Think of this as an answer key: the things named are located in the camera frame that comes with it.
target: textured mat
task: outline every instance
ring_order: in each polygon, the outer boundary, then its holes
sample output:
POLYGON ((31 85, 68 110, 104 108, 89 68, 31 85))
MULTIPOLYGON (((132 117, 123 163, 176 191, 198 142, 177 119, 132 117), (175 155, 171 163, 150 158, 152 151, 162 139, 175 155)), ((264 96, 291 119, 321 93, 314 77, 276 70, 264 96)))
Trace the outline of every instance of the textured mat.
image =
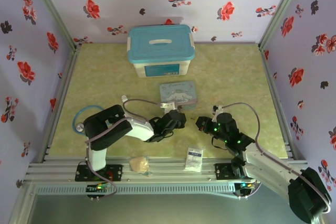
MULTIPOLYGON (((84 156, 85 137, 71 127, 75 114, 85 106, 96 104, 108 108, 122 104, 121 96, 160 101, 163 83, 192 80, 196 85, 198 104, 186 112, 187 124, 182 130, 159 143, 144 143, 123 137, 108 149, 109 156, 185 157, 188 147, 204 149, 204 157, 231 157, 228 151, 211 146, 211 137, 197 130, 191 118, 212 116, 213 105, 238 101, 252 105, 261 120, 260 144, 279 157, 287 157, 263 64, 256 45, 195 45, 196 56, 188 74, 158 78, 138 78, 128 62, 126 45, 84 44, 57 125, 50 155, 84 156)), ((162 116, 163 109, 151 104, 129 103, 128 109, 147 118, 162 116)), ((88 110, 78 122, 99 110, 88 110)), ((254 138, 257 121, 248 107, 238 105, 227 110, 237 121, 240 131, 254 138)), ((215 145, 224 147, 215 140, 215 145)))

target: cable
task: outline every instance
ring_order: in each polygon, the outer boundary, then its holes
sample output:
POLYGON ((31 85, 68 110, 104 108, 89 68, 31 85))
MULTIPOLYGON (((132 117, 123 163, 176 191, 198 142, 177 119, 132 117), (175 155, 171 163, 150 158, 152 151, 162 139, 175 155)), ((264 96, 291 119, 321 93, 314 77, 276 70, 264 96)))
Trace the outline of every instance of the cable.
POLYGON ((213 147, 215 147, 215 148, 218 148, 218 149, 222 149, 222 150, 224 150, 224 151, 227 151, 227 149, 224 149, 224 148, 221 148, 221 147, 219 147, 219 146, 217 146, 217 145, 214 145, 214 136, 211 138, 211 144, 212 144, 212 146, 213 147))
POLYGON ((132 113, 131 111, 129 111, 128 109, 126 109, 125 105, 126 103, 130 102, 130 101, 140 101, 140 102, 147 102, 147 103, 151 103, 151 104, 155 104, 157 106, 160 106, 161 103, 159 102, 152 102, 152 101, 148 101, 148 100, 145 100, 145 99, 138 99, 138 98, 134 98, 134 99, 128 99, 126 101, 123 102, 122 104, 122 108, 130 115, 134 115, 134 116, 137 116, 139 118, 142 118, 144 119, 146 122, 148 122, 148 119, 142 115, 138 115, 138 114, 135 114, 135 113, 132 113))
POLYGON ((93 138, 89 139, 89 140, 86 140, 85 143, 86 144, 89 144, 99 138, 101 138, 102 136, 106 135, 107 133, 109 133, 110 131, 112 131, 116 126, 118 126, 120 123, 122 123, 123 121, 126 121, 126 120, 135 120, 137 121, 137 119, 134 119, 134 118, 122 118, 120 119, 118 122, 116 122, 114 125, 112 125, 111 127, 109 127, 107 130, 103 131, 102 133, 98 134, 97 136, 94 136, 93 138))
POLYGON ((104 196, 112 196, 112 195, 116 194, 116 193, 118 192, 118 188, 117 188, 117 186, 115 185, 115 183, 113 183, 113 181, 111 181, 111 180, 109 180, 109 179, 107 179, 107 178, 104 178, 103 176, 100 176, 98 173, 96 173, 96 172, 93 170, 93 168, 92 168, 92 166, 91 166, 91 163, 90 163, 90 159, 89 159, 89 148, 90 148, 90 144, 87 144, 87 145, 86 145, 86 158, 85 158, 85 160, 86 160, 86 162, 87 162, 87 164, 88 164, 88 166, 89 166, 90 171, 91 171, 93 174, 95 174, 97 177, 99 177, 99 178, 101 178, 102 180, 104 180, 105 182, 111 184, 111 185, 115 188, 115 191, 114 191, 113 193, 111 193, 111 194, 107 194, 107 195, 104 195, 104 196))
POLYGON ((77 114, 75 115, 75 117, 72 119, 72 129, 74 132, 76 132, 77 134, 80 134, 80 135, 85 135, 84 132, 79 132, 77 131, 76 129, 76 126, 75 126, 75 122, 76 122, 76 119, 77 117, 85 110, 88 110, 90 108, 98 108, 98 109, 101 109, 101 110, 104 110, 101 106, 98 106, 98 105, 89 105, 89 106, 86 106, 85 108, 81 109, 80 111, 77 112, 77 114))
POLYGON ((164 136, 162 139, 164 139, 164 138, 169 138, 169 137, 171 137, 171 136, 173 136, 174 135, 174 132, 172 131, 172 134, 170 135, 170 136, 164 136))
MULTIPOLYGON (((258 113, 257 111, 251 106, 249 105, 248 103, 245 103, 245 102, 235 102, 235 103, 232 103, 232 104, 229 104, 229 105, 226 105, 226 106, 223 106, 222 108, 227 108, 227 107, 230 107, 230 106, 233 106, 233 105, 238 105, 238 104, 243 104, 243 105, 246 105, 248 106, 254 113, 254 115, 256 116, 257 118, 257 122, 258 122, 258 131, 257 131, 257 135, 255 137, 255 141, 256 141, 256 146, 257 146, 257 149, 263 154, 265 155, 268 159, 272 160, 273 162, 275 162, 276 164, 280 165, 281 167, 283 167, 284 169, 288 170, 289 173, 293 173, 295 174, 296 176, 298 176, 300 179, 302 179, 307 185, 309 185, 320 197, 321 199, 324 201, 324 203, 326 204, 327 206, 327 209, 323 211, 324 214, 327 214, 330 212, 331 210, 331 207, 330 207, 330 201, 329 199, 327 199, 312 183, 310 183, 305 177, 303 177, 301 174, 299 174, 298 172, 296 172, 295 170, 292 170, 291 168, 289 168, 288 166, 284 165, 283 163, 279 162, 278 160, 276 160, 275 158, 273 158, 272 156, 268 155, 267 152, 263 151, 263 149, 260 147, 259 143, 258 143, 258 136, 260 134, 260 119, 259 119, 259 116, 258 116, 258 113)), ((258 189, 256 188, 254 192, 252 192, 249 197, 251 195, 253 195, 258 189)))

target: floral wallpaper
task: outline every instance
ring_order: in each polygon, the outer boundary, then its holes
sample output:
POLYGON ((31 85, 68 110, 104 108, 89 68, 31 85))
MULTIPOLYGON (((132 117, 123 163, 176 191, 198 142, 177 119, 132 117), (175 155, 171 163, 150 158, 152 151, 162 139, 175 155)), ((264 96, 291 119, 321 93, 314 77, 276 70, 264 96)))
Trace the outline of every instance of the floral wallpaper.
MULTIPOLYGON (((333 0, 292 0, 265 46, 292 141, 336 200, 336 23, 333 0)), ((336 222, 331 205, 329 223, 336 222)))
POLYGON ((41 0, 1 0, 0 223, 36 161, 70 48, 41 0))
MULTIPOLYGON (((168 19, 171 24, 196 27, 193 30, 196 42, 213 43, 259 42, 279 1, 53 0, 53 3, 75 44, 126 43, 132 27, 161 25, 168 19)), ((284 34, 290 26, 289 19, 284 34)))

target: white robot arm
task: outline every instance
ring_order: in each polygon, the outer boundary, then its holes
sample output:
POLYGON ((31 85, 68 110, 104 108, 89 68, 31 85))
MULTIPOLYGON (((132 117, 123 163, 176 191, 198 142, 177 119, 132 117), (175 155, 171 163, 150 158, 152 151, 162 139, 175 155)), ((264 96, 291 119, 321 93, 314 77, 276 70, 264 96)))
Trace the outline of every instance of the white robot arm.
POLYGON ((132 136, 144 142, 159 142, 174 129, 184 128, 186 117, 175 110, 175 103, 161 103, 165 109, 162 118, 148 121, 133 118, 120 105, 112 106, 84 120, 85 135, 89 139, 88 158, 93 171, 106 166, 107 148, 123 136, 132 136))
POLYGON ((214 117, 200 116, 196 125, 200 131, 225 142, 235 156, 230 166, 232 173, 262 182, 288 202, 306 223, 313 223, 321 213, 330 211, 331 198, 318 173, 310 167, 300 170, 263 150, 257 143, 260 124, 255 110, 250 107, 258 120, 256 140, 241 133, 232 115, 224 113, 228 106, 214 106, 214 117))

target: gray cable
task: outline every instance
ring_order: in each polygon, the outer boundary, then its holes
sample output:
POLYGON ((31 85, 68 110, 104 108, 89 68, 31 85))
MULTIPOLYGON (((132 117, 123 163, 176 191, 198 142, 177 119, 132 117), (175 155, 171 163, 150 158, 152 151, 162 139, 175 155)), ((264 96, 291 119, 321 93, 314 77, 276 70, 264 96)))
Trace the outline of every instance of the gray cable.
POLYGON ((98 173, 96 173, 96 172, 93 170, 92 165, 91 165, 91 163, 90 163, 90 159, 89 159, 89 148, 90 148, 90 144, 87 144, 87 146, 86 146, 86 159, 85 159, 85 160, 86 160, 86 162, 87 162, 87 164, 88 164, 88 166, 89 166, 90 171, 91 171, 93 174, 95 174, 97 177, 99 177, 99 178, 101 178, 102 180, 104 180, 105 182, 110 183, 110 184, 115 188, 115 191, 114 191, 113 193, 108 194, 108 195, 104 195, 104 196, 111 196, 111 195, 116 194, 116 193, 118 192, 118 188, 117 188, 117 186, 115 185, 115 183, 113 183, 113 181, 111 181, 111 180, 109 180, 109 179, 107 179, 107 178, 104 178, 103 176, 100 176, 98 173))
MULTIPOLYGON (((235 102, 235 103, 232 103, 232 104, 229 104, 229 105, 226 105, 226 106, 223 106, 223 109, 224 108, 227 108, 227 107, 230 107, 230 106, 233 106, 233 105, 238 105, 238 104, 244 104, 246 106, 248 106, 254 113, 254 115, 256 116, 257 118, 257 121, 258 121, 258 131, 257 131, 257 135, 256 135, 256 138, 255 138, 255 141, 256 141, 256 146, 257 146, 257 149, 263 154, 265 155, 268 159, 272 160, 273 162, 277 163, 278 165, 280 165, 281 167, 283 167, 284 169, 288 170, 289 173, 293 173, 295 174, 296 176, 298 176, 299 178, 301 178, 307 185, 309 185, 320 197, 321 199, 324 201, 324 203, 326 204, 327 206, 327 209, 323 211, 324 214, 327 214, 330 212, 331 208, 330 208, 330 201, 329 199, 326 199, 325 196, 312 184, 310 183, 305 177, 303 177, 301 174, 297 173, 296 171, 294 170, 291 170, 288 166, 284 165, 283 163, 279 162, 278 160, 276 160, 275 158, 273 158, 272 156, 268 155, 267 152, 263 151, 263 149, 260 147, 259 143, 258 143, 258 136, 260 134, 260 119, 259 119, 259 116, 258 116, 258 113, 257 111, 251 106, 249 105, 248 103, 245 103, 245 102, 235 102)), ((254 191, 252 192, 250 195, 254 194, 258 189, 259 187, 254 191)))
POLYGON ((111 130, 113 130, 115 127, 117 127, 120 123, 122 123, 123 121, 126 121, 128 119, 130 119, 130 120, 136 120, 136 119, 133 119, 133 118, 122 118, 118 122, 116 122, 114 125, 112 125, 111 127, 109 127, 107 130, 103 131, 102 133, 98 134, 97 136, 94 136, 93 138, 91 138, 89 140, 86 140, 85 143, 89 144, 89 143, 91 143, 91 142, 93 142, 93 141, 101 138, 102 136, 106 135, 111 130))
POLYGON ((142 116, 142 115, 138 115, 138 114, 135 114, 135 113, 132 113, 131 111, 129 111, 128 109, 126 109, 125 104, 128 103, 128 102, 130 102, 130 101, 147 102, 147 103, 151 103, 151 104, 155 104, 155 105, 157 105, 157 106, 160 106, 160 103, 158 103, 158 102, 152 102, 152 101, 148 101, 148 100, 145 100, 145 99, 138 99, 138 98, 128 99, 128 100, 126 100, 126 101, 123 102, 123 104, 122 104, 122 108, 123 108, 128 114, 137 116, 137 117, 139 117, 139 118, 142 118, 142 119, 144 119, 146 122, 148 122, 148 119, 145 118, 144 116, 142 116))

